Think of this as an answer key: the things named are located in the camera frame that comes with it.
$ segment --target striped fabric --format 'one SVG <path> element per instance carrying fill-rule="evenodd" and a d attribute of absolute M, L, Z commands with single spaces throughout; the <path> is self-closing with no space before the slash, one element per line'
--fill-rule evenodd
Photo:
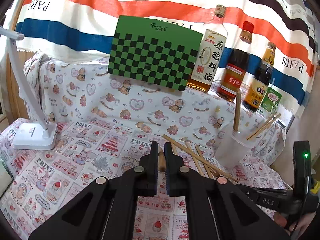
<path fill-rule="evenodd" d="M 244 83 L 250 84 L 267 43 L 273 42 L 274 88 L 283 95 L 281 104 L 301 115 L 318 60 L 315 16 L 305 0 L 25 0 L 16 27 L 25 39 L 18 47 L 69 63 L 95 60 L 110 53 L 119 15 L 159 19 L 201 32 L 217 4 L 227 7 L 228 39 L 216 78 L 243 22 L 250 21 L 255 27 Z"/>

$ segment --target clear plastic cup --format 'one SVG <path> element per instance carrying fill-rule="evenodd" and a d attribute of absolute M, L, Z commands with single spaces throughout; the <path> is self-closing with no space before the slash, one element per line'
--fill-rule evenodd
<path fill-rule="evenodd" d="M 215 158 L 224 167 L 233 168 L 256 145 L 256 138 L 247 140 L 251 134 L 247 129 L 239 126 L 238 132 L 233 130 L 230 123 L 226 127 L 226 133 L 215 152 Z"/>

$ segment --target white desk lamp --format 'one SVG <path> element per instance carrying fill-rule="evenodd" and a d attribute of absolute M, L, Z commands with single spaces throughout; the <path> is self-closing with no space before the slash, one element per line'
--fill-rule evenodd
<path fill-rule="evenodd" d="M 21 98 L 25 100 L 37 118 L 37 122 L 27 122 L 20 125 L 13 139 L 16 149 L 51 150 L 57 136 L 57 124 L 50 123 L 38 104 L 27 79 L 18 56 L 16 41 L 24 39 L 22 33 L 10 31 L 0 27 L 0 35 L 6 36 L 11 67 L 20 88 Z"/>

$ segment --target green board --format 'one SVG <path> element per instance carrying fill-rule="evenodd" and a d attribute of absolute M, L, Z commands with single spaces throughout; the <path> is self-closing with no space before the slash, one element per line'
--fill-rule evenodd
<path fill-rule="evenodd" d="M 120 16 L 108 73 L 184 91 L 202 34 L 148 18 Z"/>

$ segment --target cooking wine bottle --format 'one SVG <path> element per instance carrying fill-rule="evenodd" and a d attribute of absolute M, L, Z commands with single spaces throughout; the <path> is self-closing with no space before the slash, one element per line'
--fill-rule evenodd
<path fill-rule="evenodd" d="M 200 43 L 199 52 L 187 86 L 208 92 L 217 71 L 228 32 L 223 26 L 226 8 L 217 5 L 214 17 L 203 25 L 206 30 Z"/>
<path fill-rule="evenodd" d="M 236 98 L 236 91 L 240 88 L 247 70 L 253 28 L 254 25 L 251 22 L 243 23 L 242 31 L 217 88 L 217 94 L 229 102 L 233 102 Z"/>
<path fill-rule="evenodd" d="M 262 62 L 254 73 L 254 78 L 244 98 L 242 105 L 252 112 L 256 112 L 260 106 L 263 96 L 269 86 L 272 75 L 273 63 L 275 61 L 276 46 L 268 42 L 268 47 Z"/>

